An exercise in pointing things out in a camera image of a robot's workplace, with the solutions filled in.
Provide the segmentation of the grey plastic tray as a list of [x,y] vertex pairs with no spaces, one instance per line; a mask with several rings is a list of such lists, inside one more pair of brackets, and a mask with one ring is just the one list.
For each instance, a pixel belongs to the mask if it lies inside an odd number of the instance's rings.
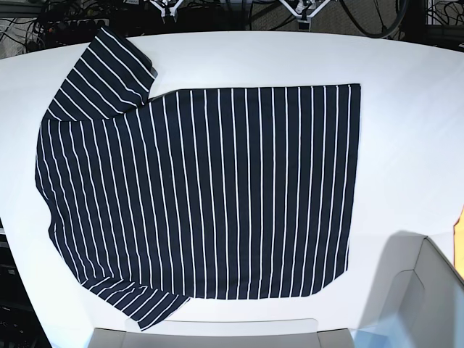
[[347,328],[319,331],[315,319],[248,322],[166,320],[146,331],[96,328],[88,347],[353,347]]

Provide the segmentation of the orange object at edge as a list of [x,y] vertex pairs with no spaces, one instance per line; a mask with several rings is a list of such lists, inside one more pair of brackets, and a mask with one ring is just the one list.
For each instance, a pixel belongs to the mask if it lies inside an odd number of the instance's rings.
[[454,234],[453,234],[453,250],[454,258],[453,264],[456,269],[463,266],[463,221],[464,221],[464,212],[461,211],[460,216],[454,225]]

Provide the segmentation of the white storage bin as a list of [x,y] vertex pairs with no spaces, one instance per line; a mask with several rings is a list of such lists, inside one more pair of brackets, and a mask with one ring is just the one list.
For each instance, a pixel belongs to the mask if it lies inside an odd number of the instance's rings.
[[352,338],[355,347],[463,346],[463,279],[432,239],[387,239]]

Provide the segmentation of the navy white striped T-shirt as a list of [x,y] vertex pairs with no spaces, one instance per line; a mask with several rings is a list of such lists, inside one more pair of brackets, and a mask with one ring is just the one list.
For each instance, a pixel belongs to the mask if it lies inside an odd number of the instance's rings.
[[150,98],[154,80],[103,27],[41,120],[36,187],[83,288],[146,330],[193,298],[308,297],[348,270],[359,84]]

